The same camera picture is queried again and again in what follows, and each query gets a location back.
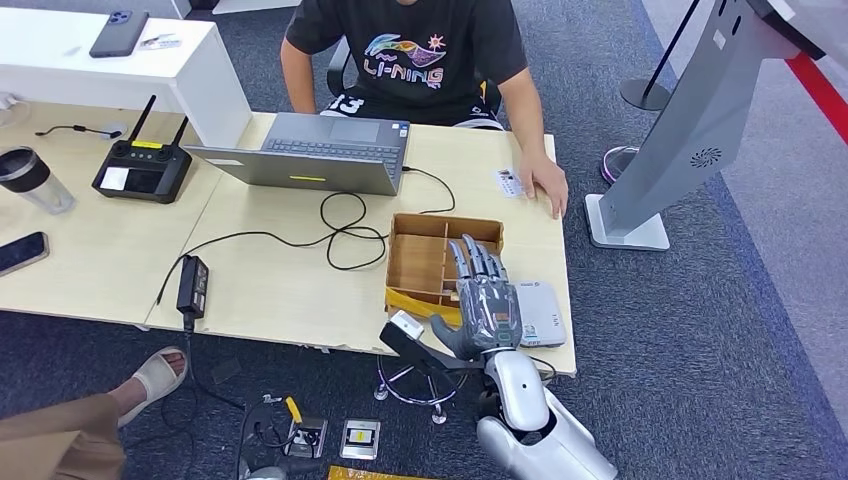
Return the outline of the person's left hand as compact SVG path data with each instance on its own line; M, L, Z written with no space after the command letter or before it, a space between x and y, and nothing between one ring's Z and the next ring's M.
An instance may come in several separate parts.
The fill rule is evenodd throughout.
M544 192L550 202L552 217L561 220L569 194L564 171L545 152L525 152L519 162L518 175L525 196L534 199L539 191Z

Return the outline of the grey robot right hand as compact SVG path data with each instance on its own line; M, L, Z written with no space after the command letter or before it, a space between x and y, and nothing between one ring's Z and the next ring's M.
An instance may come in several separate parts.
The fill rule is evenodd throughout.
M516 349L523 327L515 286L498 256L468 234L461 236L461 242L463 246L455 240L449 242L458 273L461 325L453 329L442 316L434 314L430 317L433 333L463 361Z

